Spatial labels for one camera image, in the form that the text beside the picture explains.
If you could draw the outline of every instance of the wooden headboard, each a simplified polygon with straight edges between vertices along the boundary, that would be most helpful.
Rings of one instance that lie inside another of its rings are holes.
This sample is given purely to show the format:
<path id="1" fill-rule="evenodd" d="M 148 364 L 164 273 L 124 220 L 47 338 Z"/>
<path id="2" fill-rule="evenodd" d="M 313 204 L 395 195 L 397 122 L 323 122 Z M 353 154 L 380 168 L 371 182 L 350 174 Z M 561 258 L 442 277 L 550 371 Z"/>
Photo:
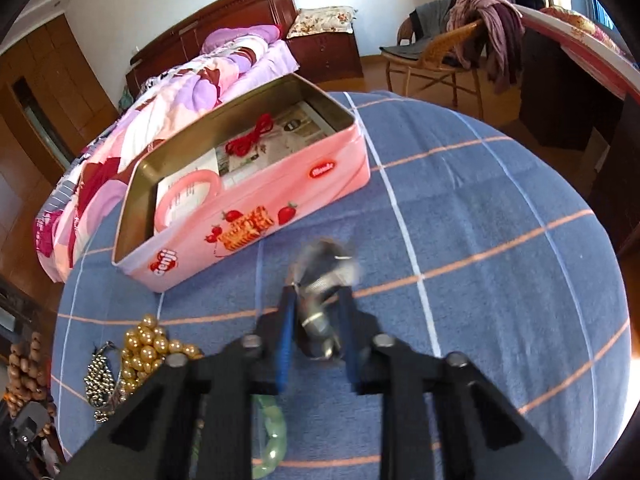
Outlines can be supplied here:
<path id="1" fill-rule="evenodd" d="M 217 0 L 176 23 L 131 58 L 129 91 L 135 98 L 149 77 L 196 57 L 214 30 L 268 24 L 279 26 L 284 37 L 296 15 L 293 0 Z"/>

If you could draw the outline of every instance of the wicker chair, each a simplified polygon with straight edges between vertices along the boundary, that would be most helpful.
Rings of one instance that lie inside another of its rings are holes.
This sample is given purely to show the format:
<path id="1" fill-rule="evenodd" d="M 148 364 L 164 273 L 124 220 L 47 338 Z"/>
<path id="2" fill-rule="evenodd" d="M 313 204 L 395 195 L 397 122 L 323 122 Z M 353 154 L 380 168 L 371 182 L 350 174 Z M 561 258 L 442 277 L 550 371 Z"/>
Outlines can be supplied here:
<path id="1" fill-rule="evenodd" d="M 473 23 L 469 23 L 464 27 L 457 28 L 450 32 L 445 32 L 436 38 L 433 38 L 422 51 L 420 57 L 417 60 L 406 59 L 404 57 L 395 56 L 389 52 L 382 52 L 382 57 L 386 59 L 386 84 L 389 91 L 391 88 L 391 73 L 404 74 L 404 86 L 402 87 L 402 95 L 409 95 L 409 82 L 412 76 L 427 79 L 429 82 L 423 88 L 420 88 L 418 92 L 422 92 L 427 88 L 442 83 L 453 88 L 453 107 L 458 108 L 458 90 L 467 92 L 471 95 L 475 95 L 478 98 L 478 115 L 480 120 L 484 120 L 484 109 L 482 108 L 482 94 L 480 92 L 480 79 L 478 77 L 478 70 L 471 68 L 470 71 L 474 77 L 475 90 L 470 90 L 458 85 L 456 75 L 463 72 L 469 72 L 469 70 L 459 66 L 453 67 L 442 63 L 445 55 L 451 51 L 451 49 L 457 44 L 466 43 L 469 40 L 475 39 L 478 35 L 482 34 L 486 29 L 484 28 L 484 22 L 477 20 Z M 402 40 L 409 40 L 411 43 L 414 37 L 414 29 L 411 24 L 411 20 L 407 18 L 400 25 L 398 29 L 398 45 Z M 431 76 L 424 72 L 431 72 L 436 74 L 442 74 L 441 76 Z M 448 77 L 451 77 L 451 82 L 446 81 Z"/>

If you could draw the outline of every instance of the blue checkered tablecloth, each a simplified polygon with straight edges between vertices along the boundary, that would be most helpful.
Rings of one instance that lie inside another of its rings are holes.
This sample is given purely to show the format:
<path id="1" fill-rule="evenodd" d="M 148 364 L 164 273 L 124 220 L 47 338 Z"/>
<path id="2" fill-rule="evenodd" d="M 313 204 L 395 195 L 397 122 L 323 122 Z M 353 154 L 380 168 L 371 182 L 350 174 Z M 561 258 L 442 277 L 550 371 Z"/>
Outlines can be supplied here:
<path id="1" fill-rule="evenodd" d="M 94 346 L 119 344 L 151 312 L 172 338 L 217 352 L 277 303 L 298 250 L 331 237 L 356 248 L 358 303 L 383 330 L 417 351 L 468 354 L 587 478 L 618 435 L 630 361 L 625 291 L 603 227 L 554 170 L 487 124 L 387 92 L 334 97 L 353 102 L 368 130 L 372 175 L 356 193 L 164 294 L 111 265 L 120 208 L 104 220 L 56 327 L 65 452 L 95 431 L 82 382 Z M 380 400 L 355 397 L 339 364 L 297 352 L 279 402 L 289 446 L 272 478 L 378 477 Z"/>

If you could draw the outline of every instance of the open tin box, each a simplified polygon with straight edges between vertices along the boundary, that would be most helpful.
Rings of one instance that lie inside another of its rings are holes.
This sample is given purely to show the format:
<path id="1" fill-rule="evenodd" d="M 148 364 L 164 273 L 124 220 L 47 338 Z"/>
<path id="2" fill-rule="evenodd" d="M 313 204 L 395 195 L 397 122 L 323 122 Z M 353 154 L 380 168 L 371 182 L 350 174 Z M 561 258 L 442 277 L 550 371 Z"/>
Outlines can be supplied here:
<path id="1" fill-rule="evenodd" d="M 188 216 L 154 234 L 156 193 L 164 177 L 251 128 L 263 114 L 276 116 L 301 101 L 335 133 L 229 189 L 209 193 Z M 151 290 L 164 292 L 361 188 L 369 177 L 364 133 L 353 115 L 301 77 L 286 75 L 216 108 L 140 159 L 120 213 L 112 261 Z"/>

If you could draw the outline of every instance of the red logo label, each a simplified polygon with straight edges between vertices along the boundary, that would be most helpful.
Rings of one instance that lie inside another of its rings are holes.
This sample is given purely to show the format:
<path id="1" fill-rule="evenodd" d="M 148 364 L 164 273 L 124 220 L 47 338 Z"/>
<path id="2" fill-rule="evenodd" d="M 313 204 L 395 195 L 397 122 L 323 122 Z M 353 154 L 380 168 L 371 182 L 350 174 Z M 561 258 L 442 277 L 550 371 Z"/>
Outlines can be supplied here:
<path id="1" fill-rule="evenodd" d="M 320 178 L 321 176 L 329 173 L 333 168 L 335 168 L 335 162 L 332 160 L 326 160 L 312 167 L 311 171 L 309 171 L 309 176 L 311 178 Z"/>
<path id="2" fill-rule="evenodd" d="M 157 261 L 149 265 L 149 270 L 153 271 L 156 276 L 162 276 L 178 264 L 178 255 L 175 251 L 170 251 L 169 249 L 160 251 L 157 258 Z"/>

